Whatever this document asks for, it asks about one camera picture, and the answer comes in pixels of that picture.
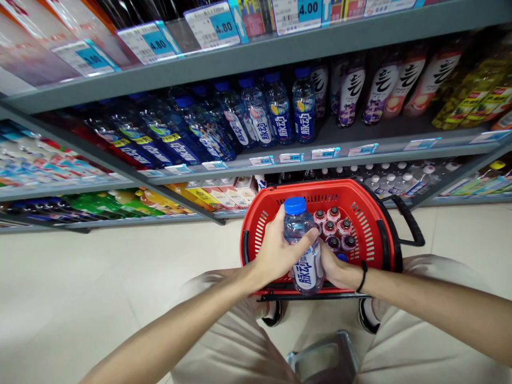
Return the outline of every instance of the knee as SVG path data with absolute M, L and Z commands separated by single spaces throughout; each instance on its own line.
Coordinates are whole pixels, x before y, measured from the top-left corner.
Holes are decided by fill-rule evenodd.
M 477 271 L 456 260 L 434 254 L 405 258 L 404 273 L 430 277 L 484 292 L 491 292 L 488 283 Z

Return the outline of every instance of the floor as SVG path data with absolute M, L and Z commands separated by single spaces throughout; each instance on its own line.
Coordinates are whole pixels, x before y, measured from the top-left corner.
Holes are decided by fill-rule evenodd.
M 410 238 L 396 210 L 391 215 L 398 233 Z M 435 253 L 462 261 L 496 294 L 512 299 L 512 204 L 422 208 L 414 216 L 427 244 L 404 246 L 404 256 Z M 89 235 L 0 236 L 0 382 L 79 382 L 96 362 L 168 310 L 185 281 L 207 270 L 238 267 L 241 225 L 236 220 L 225 227 L 190 223 L 99 229 Z M 356 304 L 293 302 L 286 321 L 268 333 L 286 355 L 346 329 L 361 358 L 371 336 L 356 324 Z M 172 383 L 169 375 L 164 383 Z

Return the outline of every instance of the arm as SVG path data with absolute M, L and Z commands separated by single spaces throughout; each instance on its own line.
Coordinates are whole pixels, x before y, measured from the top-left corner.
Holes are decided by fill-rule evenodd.
M 284 205 L 266 226 L 258 257 L 221 283 L 172 308 L 100 361 L 81 384 L 155 384 L 237 302 L 285 275 L 318 236 L 310 230 L 290 245 L 284 237 Z
M 334 285 L 353 290 L 359 287 L 362 269 L 338 260 L 323 243 L 322 264 Z M 373 268 L 368 269 L 362 292 L 512 367 L 512 301 L 462 285 Z

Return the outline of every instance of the bottle in basket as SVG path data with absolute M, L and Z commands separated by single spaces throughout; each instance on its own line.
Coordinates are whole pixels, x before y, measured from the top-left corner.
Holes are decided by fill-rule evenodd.
M 292 197 L 284 202 L 284 238 L 297 243 L 313 226 L 313 217 L 306 210 L 303 197 Z M 320 245 L 316 240 L 293 266 L 295 289 L 303 295 L 314 295 L 324 284 L 325 272 L 320 261 Z

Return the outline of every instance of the forearm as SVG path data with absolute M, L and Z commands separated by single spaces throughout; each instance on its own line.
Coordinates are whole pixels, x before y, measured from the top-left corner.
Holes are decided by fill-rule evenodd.
M 103 359 L 82 384 L 155 384 L 228 310 L 253 292 L 242 268 L 205 292 L 172 308 Z
M 342 273 L 358 287 L 362 271 Z M 476 350 L 512 366 L 512 302 L 435 279 L 369 269 L 362 291 L 414 315 Z

